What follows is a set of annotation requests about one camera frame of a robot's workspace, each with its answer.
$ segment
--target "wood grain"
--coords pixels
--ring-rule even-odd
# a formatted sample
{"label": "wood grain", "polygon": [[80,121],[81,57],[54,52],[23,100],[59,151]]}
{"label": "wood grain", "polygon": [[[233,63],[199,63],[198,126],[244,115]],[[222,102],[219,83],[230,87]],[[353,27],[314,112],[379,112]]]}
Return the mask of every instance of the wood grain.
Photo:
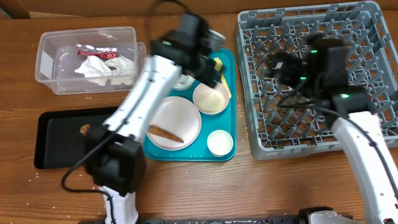
{"label": "wood grain", "polygon": [[[155,0],[118,0],[117,4],[110,4],[107,0],[18,0],[17,2],[27,12],[41,12],[71,16],[145,16],[149,6]],[[395,0],[375,0],[382,10],[397,10],[398,2]],[[190,9],[198,14],[226,14],[239,13],[251,9],[274,9],[279,7],[311,6],[318,4],[341,3],[341,0],[184,0]],[[163,4],[156,10],[157,15],[180,14],[182,8],[174,4]]]}
{"label": "wood grain", "polygon": [[[398,12],[385,11],[391,36],[398,43]],[[227,37],[234,52],[236,14],[206,16]],[[153,36],[177,25],[178,17],[154,17]],[[35,58],[44,32],[89,27],[132,26],[145,40],[142,17],[99,17],[0,21],[0,223],[76,223],[104,217],[100,195],[70,194],[60,188],[65,169],[37,170],[33,165],[37,119],[45,111],[117,106],[127,92],[55,95],[34,79]],[[363,220],[363,203],[343,152],[298,159],[257,161],[250,155],[239,72],[237,83],[237,153],[224,163],[148,160],[147,175],[137,193],[144,218],[266,217],[327,205]],[[398,160],[398,151],[392,150]],[[92,188],[79,169],[68,185]]]}

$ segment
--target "plastic container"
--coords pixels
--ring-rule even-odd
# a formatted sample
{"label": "plastic container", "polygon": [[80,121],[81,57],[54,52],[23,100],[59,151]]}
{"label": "plastic container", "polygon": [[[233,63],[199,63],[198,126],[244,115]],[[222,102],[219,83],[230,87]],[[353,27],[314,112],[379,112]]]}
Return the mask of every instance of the plastic container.
{"label": "plastic container", "polygon": [[349,82],[368,90],[390,147],[398,146],[397,52],[380,7],[372,1],[244,11],[238,15],[236,56],[244,89],[251,154],[256,159],[302,157],[341,149],[325,119],[313,110],[283,110],[291,90],[266,80],[268,55],[302,58],[307,35],[322,32],[349,45]]}
{"label": "plastic container", "polygon": [[[76,44],[116,47],[118,50],[116,56],[122,55],[136,62],[136,71],[127,75],[85,78],[84,75],[75,73],[75,70],[87,59],[87,56],[77,55]],[[145,45],[136,42],[136,31],[132,27],[47,32],[40,38],[35,77],[38,82],[46,84],[59,95],[130,90],[144,66],[145,59]],[[132,85],[111,85],[111,78],[127,77],[133,79]],[[105,86],[101,86],[89,80],[107,81]]]}

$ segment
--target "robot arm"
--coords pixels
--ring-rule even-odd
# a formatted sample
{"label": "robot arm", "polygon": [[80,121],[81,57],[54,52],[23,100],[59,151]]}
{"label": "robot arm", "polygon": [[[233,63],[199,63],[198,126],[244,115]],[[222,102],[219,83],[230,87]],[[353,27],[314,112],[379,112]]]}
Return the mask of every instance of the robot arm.
{"label": "robot arm", "polygon": [[108,214],[106,224],[113,223],[112,213],[118,224],[137,222],[134,192],[145,172],[141,146],[149,121],[182,74],[210,87],[217,84],[220,74],[208,56],[224,41],[225,37],[210,30],[203,18],[192,13],[183,14],[178,30],[171,30],[160,40],[150,43],[152,57],[146,60],[139,80],[118,110],[103,127],[90,127],[86,137],[87,150],[114,134],[85,162],[85,169],[93,176],[95,184],[112,196],[112,204],[104,197]]}
{"label": "robot arm", "polygon": [[[322,35],[308,37],[307,45],[308,55],[303,59],[287,53],[271,55],[270,75],[295,88],[288,97],[300,93],[310,100],[286,104],[283,102],[288,97],[285,97],[279,101],[279,107],[308,108],[323,114],[354,171],[365,204],[366,223],[398,223],[398,170],[384,142],[378,115],[370,112],[373,109],[367,91],[348,85],[347,45],[342,40],[324,39]],[[363,129],[378,149],[343,117]],[[357,223],[322,208],[300,211],[300,216],[303,222],[299,223],[306,224]]]}
{"label": "robot arm", "polygon": [[[377,143],[383,158],[388,164],[394,180],[398,180],[397,167],[384,142],[381,133],[379,118],[368,111],[349,114],[349,118],[368,132]],[[341,144],[349,163],[353,169],[356,181],[365,205],[366,223],[387,224],[397,223],[397,199],[392,190],[386,170],[376,150],[369,145],[369,141],[351,123],[343,118],[338,118],[331,127],[335,137]],[[333,223],[329,215],[313,213],[312,223]]]}

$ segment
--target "white plate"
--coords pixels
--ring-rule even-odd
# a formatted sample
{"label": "white plate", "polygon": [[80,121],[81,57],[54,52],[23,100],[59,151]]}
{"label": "white plate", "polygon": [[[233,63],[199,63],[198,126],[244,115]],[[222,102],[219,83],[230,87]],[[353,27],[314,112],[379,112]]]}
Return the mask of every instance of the white plate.
{"label": "white plate", "polygon": [[188,147],[196,140],[201,129],[201,116],[191,101],[170,96],[163,99],[149,124],[156,125],[184,141],[180,143],[147,132],[148,138],[157,147],[174,151]]}

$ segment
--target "crumpled paper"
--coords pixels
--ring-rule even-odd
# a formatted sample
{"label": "crumpled paper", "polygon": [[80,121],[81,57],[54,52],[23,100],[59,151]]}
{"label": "crumpled paper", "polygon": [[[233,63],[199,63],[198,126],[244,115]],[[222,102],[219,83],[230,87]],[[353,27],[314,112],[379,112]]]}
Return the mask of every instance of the crumpled paper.
{"label": "crumpled paper", "polygon": [[[87,60],[85,60],[81,66],[75,70],[76,73],[83,74],[85,78],[90,77],[110,77],[111,85],[132,85],[134,77],[115,77],[111,76],[115,75],[129,75],[134,74],[136,64],[123,56],[119,56],[114,59],[109,59],[103,62],[97,56],[88,56]],[[98,78],[98,79],[89,79],[89,82],[98,84],[100,86],[105,86],[106,81],[108,79]]]}

